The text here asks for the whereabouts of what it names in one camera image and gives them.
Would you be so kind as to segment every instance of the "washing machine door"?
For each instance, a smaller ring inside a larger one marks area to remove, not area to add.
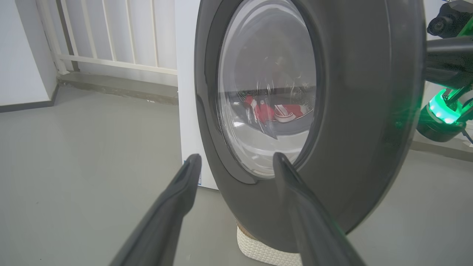
[[[419,114],[422,18],[418,0],[201,0],[201,136],[219,190],[254,237],[297,252],[277,151],[345,232],[382,199]]]

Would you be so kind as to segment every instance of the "railing bar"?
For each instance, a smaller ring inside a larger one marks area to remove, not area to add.
[[[97,58],[97,50],[95,50],[94,37],[92,36],[92,28],[90,27],[90,20],[88,17],[86,0],[80,0],[82,3],[82,13],[84,14],[84,21],[86,24],[87,37],[89,39],[90,50],[92,50],[92,57]]]
[[[102,7],[104,8],[105,26],[107,27],[108,42],[110,44],[110,52],[112,53],[112,60],[117,61],[117,56],[115,54],[115,45],[112,38],[112,32],[110,31],[110,21],[108,21],[108,16],[107,16],[107,8],[105,5],[105,0],[102,0]]]
[[[128,34],[130,35],[131,54],[133,56],[133,63],[136,64],[135,42],[133,38],[133,26],[131,25],[130,14],[130,0],[125,0],[126,4],[126,18],[128,21]]]
[[[153,47],[154,47],[154,63],[155,65],[158,67],[159,66],[159,63],[158,63],[158,43],[156,41],[156,17],[155,17],[155,14],[154,14],[154,0],[150,0],[150,3],[151,3],[151,22],[152,22],[152,35],[153,36]]]
[[[61,21],[62,33],[64,34],[64,38],[66,41],[67,52],[69,54],[74,54],[74,51],[72,50],[72,44],[70,43],[69,30],[67,30],[66,18],[64,18],[64,10],[62,9],[61,0],[56,0],[56,6],[57,6],[58,14],[59,14],[59,20]],[[74,71],[77,71],[77,72],[80,71],[77,61],[71,61],[70,63]]]
[[[51,49],[53,50],[54,61],[56,67],[58,68],[59,74],[64,75],[69,73],[66,69],[66,65],[60,59],[61,47],[59,46],[59,41],[56,36],[56,31],[54,29],[53,20],[51,19],[51,13],[49,12],[49,6],[47,0],[39,1],[40,11],[43,15],[43,19],[46,26],[46,33],[51,41]]]
[[[74,34],[72,33],[72,25],[70,24],[69,12],[67,11],[66,0],[61,0],[62,11],[64,13],[64,20],[66,21],[66,27],[69,34],[70,45],[72,45],[72,52],[74,55],[79,55],[77,52],[76,40],[74,39]]]

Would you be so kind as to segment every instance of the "laundry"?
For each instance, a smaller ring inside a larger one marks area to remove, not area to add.
[[[307,114],[305,105],[275,105],[274,118],[277,121],[286,123]]]
[[[254,114],[255,121],[259,121],[266,125],[266,121],[273,121],[274,120],[274,110],[267,105],[263,100],[260,101],[258,105],[256,100],[251,95],[247,95],[245,98],[244,103],[251,107]]]

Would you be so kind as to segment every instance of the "white rubber mat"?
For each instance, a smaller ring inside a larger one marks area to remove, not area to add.
[[[241,252],[249,258],[275,266],[302,266],[299,253],[288,253],[270,248],[245,235],[238,226],[236,240]]]

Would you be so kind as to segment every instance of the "white wall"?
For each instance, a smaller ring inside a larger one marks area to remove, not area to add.
[[[176,69],[174,0],[154,1],[156,17],[155,29],[159,57],[158,63],[160,67]],[[66,3],[78,53],[80,56],[92,57],[84,23],[82,5],[79,0],[66,0]],[[92,26],[92,35],[95,41],[97,57],[100,59],[111,60],[112,56],[105,27],[105,16],[104,10],[102,8],[102,1],[86,0],[86,3],[90,23]],[[105,3],[107,7],[107,15],[110,20],[109,26],[111,28],[112,38],[115,44],[116,58],[118,61],[132,62],[131,45],[128,34],[128,24],[126,20],[125,0],[105,0]],[[59,38],[61,52],[64,54],[69,54],[55,0],[48,0],[48,4],[53,17],[56,34]],[[134,31],[136,63],[155,66],[154,47],[151,32],[152,20],[150,0],[131,0],[130,10],[131,24]],[[73,70],[70,62],[66,62],[66,68],[68,70]],[[149,71],[138,71],[81,62],[79,62],[79,69],[81,72],[177,86],[177,77],[175,75],[166,75]]]
[[[16,4],[41,80],[49,98],[51,98],[57,84],[57,69],[39,17],[36,1],[16,0]]]
[[[47,101],[15,0],[0,8],[0,106]]]

